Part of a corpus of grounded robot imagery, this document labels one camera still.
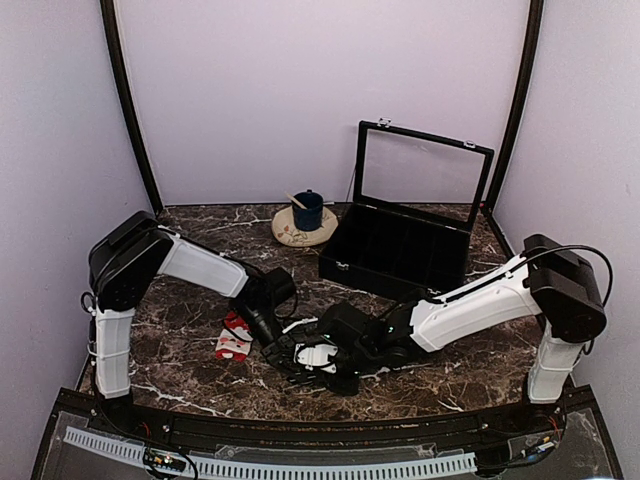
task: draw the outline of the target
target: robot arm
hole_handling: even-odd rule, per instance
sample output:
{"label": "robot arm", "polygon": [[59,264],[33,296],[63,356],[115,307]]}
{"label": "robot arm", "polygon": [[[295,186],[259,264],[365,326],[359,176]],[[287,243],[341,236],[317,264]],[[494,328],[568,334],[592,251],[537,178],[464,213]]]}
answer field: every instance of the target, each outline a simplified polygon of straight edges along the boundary
{"label": "robot arm", "polygon": [[95,380],[107,399],[129,393],[131,322],[156,275],[180,278],[234,299],[234,307],[263,346],[280,334],[271,315],[274,305],[295,291],[284,270],[250,274],[240,263],[162,228],[146,212],[136,213],[99,242],[89,254],[89,265]]}
{"label": "robot arm", "polygon": [[439,297],[398,304],[383,317],[372,318],[342,303],[317,322],[283,329],[274,310],[295,293],[284,270],[251,272],[242,262],[186,240],[139,212],[89,255],[96,386],[108,399],[129,393],[135,308],[153,278],[166,274],[230,298],[267,361],[290,381],[319,383],[341,394],[357,393],[361,372],[397,368],[493,325],[543,314],[547,328],[527,393],[532,403],[553,403],[584,344],[606,324],[586,260],[569,252],[535,259],[556,246],[542,235],[529,237],[525,252],[496,271]]}
{"label": "robot arm", "polygon": [[546,328],[529,372],[527,394],[531,403],[554,403],[585,344],[604,330],[606,317],[585,259],[562,252],[525,268],[527,257],[559,245],[535,235],[525,247],[522,255],[495,272],[437,297],[439,303],[420,301],[411,312],[411,339],[433,352],[499,323],[542,314]]}

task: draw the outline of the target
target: brown marble tabletop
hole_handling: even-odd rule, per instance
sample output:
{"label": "brown marble tabletop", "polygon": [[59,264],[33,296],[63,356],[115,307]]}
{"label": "brown marble tabletop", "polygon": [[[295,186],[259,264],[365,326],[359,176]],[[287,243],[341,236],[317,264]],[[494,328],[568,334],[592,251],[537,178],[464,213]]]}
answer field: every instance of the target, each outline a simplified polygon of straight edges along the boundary
{"label": "brown marble tabletop", "polygon": [[[265,270],[282,266],[299,291],[298,316],[321,315],[349,301],[380,313],[389,301],[318,277],[322,245],[291,248],[271,233],[283,205],[169,207],[160,221],[194,240]],[[335,207],[340,213],[341,206]],[[473,231],[467,278],[496,268],[505,256],[487,222]],[[246,361],[218,360],[215,347],[227,300],[204,288],[158,277],[139,306],[131,333],[135,402],[173,411],[289,421],[382,420],[477,410],[520,400],[541,337],[523,318],[462,338],[401,371],[365,375],[360,393],[340,397],[290,385],[254,345]],[[91,390],[88,373],[81,391]]]}

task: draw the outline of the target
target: blue mug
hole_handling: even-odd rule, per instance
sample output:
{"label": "blue mug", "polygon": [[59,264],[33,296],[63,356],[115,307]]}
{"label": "blue mug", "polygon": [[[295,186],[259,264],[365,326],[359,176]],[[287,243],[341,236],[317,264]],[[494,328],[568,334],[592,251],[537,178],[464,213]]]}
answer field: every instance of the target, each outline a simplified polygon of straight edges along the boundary
{"label": "blue mug", "polygon": [[296,200],[302,203],[307,209],[302,209],[291,202],[293,207],[293,223],[296,228],[303,232],[312,232],[322,226],[322,209],[324,199],[319,193],[307,190],[306,192],[294,195]]}

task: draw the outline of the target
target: white wall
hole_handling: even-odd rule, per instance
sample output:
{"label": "white wall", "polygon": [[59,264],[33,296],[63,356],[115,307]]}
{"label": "white wall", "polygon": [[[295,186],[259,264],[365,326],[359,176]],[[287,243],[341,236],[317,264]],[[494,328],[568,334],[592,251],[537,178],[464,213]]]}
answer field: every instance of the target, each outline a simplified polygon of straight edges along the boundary
{"label": "white wall", "polygon": [[0,12],[0,477],[26,479],[86,356],[88,251],[148,202],[99,2]]}
{"label": "white wall", "polygon": [[[640,4],[547,2],[522,127],[496,218],[612,260],[609,325],[576,372],[591,383],[626,478],[640,478]],[[601,290],[606,270],[597,258]]]}
{"label": "white wall", "polygon": [[[117,2],[163,200],[283,201],[314,188],[344,201],[356,125],[381,116],[497,150],[528,4]],[[430,165],[416,176],[437,183]],[[428,198],[428,186],[409,197],[455,201]]]}

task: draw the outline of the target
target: black frame pole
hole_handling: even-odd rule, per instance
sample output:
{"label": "black frame pole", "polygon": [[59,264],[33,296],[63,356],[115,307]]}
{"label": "black frame pole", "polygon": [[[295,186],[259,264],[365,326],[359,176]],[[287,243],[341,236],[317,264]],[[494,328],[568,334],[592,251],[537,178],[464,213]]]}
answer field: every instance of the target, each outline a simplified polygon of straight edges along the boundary
{"label": "black frame pole", "polygon": [[543,6],[544,0],[531,0],[531,3],[529,4],[529,19],[527,20],[527,31],[524,38],[524,47],[522,49],[522,58],[520,60],[516,90],[513,94],[511,111],[509,112],[507,127],[502,139],[500,154],[496,161],[493,179],[489,185],[487,198],[484,202],[484,212],[488,215],[493,213],[493,209],[498,201],[500,189],[504,183],[509,161],[513,154],[513,147],[516,143],[518,129],[520,128],[520,121],[522,120],[522,113],[524,112],[527,92],[529,90],[529,82],[531,81],[531,72],[533,71],[536,48],[538,46]]}
{"label": "black frame pole", "polygon": [[158,186],[156,185],[155,178],[153,177],[153,172],[151,171],[151,164],[149,163],[149,157],[144,147],[144,141],[142,140],[142,132],[140,131],[140,125],[138,124],[138,117],[133,106],[133,97],[131,96],[129,80],[125,69],[113,0],[100,0],[100,7],[102,9],[102,22],[104,24],[104,33],[107,38],[109,57],[111,58],[113,78],[116,81],[116,88],[118,90],[118,96],[120,97],[120,107],[122,108],[122,114],[124,115],[124,120],[127,124],[129,139],[131,140],[131,146],[133,147],[133,152],[136,156],[136,162],[140,169],[140,175],[142,175],[142,181],[147,191],[147,196],[149,197],[153,211],[157,215],[162,211],[164,205],[162,204],[162,199],[160,198],[160,192],[158,191]]}

